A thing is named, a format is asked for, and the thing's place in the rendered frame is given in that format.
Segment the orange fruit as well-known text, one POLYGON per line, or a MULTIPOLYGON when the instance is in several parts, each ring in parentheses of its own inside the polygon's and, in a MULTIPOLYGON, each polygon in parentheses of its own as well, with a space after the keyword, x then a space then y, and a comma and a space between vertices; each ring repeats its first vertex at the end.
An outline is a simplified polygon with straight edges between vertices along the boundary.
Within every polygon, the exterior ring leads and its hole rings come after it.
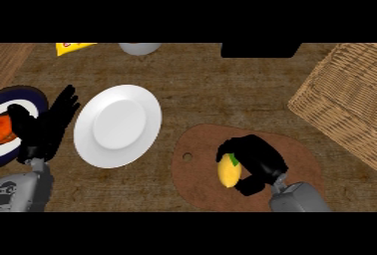
POLYGON ((11 142, 17 137, 18 135, 12 132, 9 116, 0 116, 0 144, 11 142))

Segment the white plate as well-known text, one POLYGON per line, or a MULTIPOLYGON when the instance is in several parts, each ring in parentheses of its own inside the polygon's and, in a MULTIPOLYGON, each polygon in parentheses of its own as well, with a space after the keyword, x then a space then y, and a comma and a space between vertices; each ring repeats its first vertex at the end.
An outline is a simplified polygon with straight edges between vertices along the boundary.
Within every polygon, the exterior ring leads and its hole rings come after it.
POLYGON ((163 110, 154 94, 136 85, 105 89, 77 117, 74 145, 83 161, 100 168, 132 163, 160 134, 163 110))

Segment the dark blue and white bowl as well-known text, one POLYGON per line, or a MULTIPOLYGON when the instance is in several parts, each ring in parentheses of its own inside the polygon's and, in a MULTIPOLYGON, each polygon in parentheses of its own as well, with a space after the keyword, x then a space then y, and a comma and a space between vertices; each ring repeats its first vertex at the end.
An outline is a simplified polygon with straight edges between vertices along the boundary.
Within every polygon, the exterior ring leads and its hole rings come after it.
MULTIPOLYGON (((8 114, 11 105, 23 106, 36 118, 49 109, 49 101, 45 93, 30 86, 14 86, 0 89, 0 116, 8 114)), ((0 144, 0 166, 6 165, 18 156, 21 139, 0 144)))

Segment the wicker basket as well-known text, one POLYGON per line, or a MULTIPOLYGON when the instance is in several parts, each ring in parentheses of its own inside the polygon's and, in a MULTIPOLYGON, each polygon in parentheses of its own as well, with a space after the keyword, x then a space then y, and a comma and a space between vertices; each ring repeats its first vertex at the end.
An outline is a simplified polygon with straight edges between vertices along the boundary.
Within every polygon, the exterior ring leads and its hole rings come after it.
POLYGON ((377 43, 336 45, 287 106, 377 170, 377 43))

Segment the grey round container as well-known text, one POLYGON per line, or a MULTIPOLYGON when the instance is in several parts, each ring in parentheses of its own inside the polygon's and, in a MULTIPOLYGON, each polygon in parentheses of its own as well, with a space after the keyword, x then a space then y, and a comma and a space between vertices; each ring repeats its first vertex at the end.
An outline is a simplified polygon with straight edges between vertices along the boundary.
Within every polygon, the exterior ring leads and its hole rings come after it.
POLYGON ((162 46, 162 43, 122 43, 120 47, 126 53, 134 56, 142 56, 153 53, 162 46))

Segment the black appliance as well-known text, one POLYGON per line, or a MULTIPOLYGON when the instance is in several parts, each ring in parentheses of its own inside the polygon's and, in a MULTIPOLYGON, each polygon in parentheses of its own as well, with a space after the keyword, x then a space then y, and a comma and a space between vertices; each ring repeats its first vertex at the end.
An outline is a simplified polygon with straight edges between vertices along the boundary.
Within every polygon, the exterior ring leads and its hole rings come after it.
POLYGON ((299 43, 224 43, 221 46, 221 56, 224 58, 292 58, 299 47, 299 43))

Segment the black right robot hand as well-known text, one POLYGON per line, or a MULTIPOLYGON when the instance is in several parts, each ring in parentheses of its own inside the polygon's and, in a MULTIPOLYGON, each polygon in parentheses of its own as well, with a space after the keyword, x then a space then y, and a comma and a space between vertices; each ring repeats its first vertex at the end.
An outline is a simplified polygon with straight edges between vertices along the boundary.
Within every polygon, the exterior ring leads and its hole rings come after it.
POLYGON ((233 137, 218 147, 216 161, 233 153, 240 164, 250 172, 250 176, 241 179, 234 188, 250 196, 261 192, 265 185, 272 185, 278 176, 287 172, 287 164, 280 152, 272 145, 255 134, 233 137))

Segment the brown wooden cutting board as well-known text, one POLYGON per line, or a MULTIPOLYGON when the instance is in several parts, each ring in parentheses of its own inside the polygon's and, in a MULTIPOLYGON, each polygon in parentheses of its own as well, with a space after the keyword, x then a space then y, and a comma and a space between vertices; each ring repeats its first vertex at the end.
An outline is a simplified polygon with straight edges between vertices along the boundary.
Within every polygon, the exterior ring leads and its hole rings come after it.
POLYGON ((225 188, 218 179, 218 147, 233 137, 249 134, 256 134, 278 150, 289 166, 286 183, 305 181, 324 194, 318 161, 295 138, 271 132, 202 124, 185 131, 178 141, 172 172, 182 198, 206 211, 271 211, 271 186, 255 195, 243 196, 234 188, 225 188))

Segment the yellow lemon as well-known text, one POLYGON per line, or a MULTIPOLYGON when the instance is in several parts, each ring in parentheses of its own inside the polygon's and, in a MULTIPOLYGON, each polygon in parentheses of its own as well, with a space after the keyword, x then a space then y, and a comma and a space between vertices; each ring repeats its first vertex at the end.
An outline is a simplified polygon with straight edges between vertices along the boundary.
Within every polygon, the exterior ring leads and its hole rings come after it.
POLYGON ((233 153, 227 153, 218 163, 218 178, 221 184, 231 188, 237 185, 241 177, 241 164, 233 153))

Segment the yellow packet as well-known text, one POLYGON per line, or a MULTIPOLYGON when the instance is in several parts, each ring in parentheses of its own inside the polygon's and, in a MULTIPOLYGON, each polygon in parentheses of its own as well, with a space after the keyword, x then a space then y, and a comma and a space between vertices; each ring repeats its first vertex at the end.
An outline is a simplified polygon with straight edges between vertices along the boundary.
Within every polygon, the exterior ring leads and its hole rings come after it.
POLYGON ((57 56, 61 57, 67 53, 82 50, 91 46, 95 46, 95 43, 58 43, 57 44, 57 56))

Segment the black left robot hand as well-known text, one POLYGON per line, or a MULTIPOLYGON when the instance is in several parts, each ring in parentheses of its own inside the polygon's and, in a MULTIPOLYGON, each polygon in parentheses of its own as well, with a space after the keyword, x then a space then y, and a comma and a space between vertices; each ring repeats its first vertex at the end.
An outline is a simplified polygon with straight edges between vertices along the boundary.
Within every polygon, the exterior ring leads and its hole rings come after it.
POLYGON ((36 118, 23 106, 12 104, 8 107, 12 132, 21 138, 20 163, 27 164, 34 158, 45 161, 54 158, 80 105, 76 88, 68 85, 52 107, 36 118))

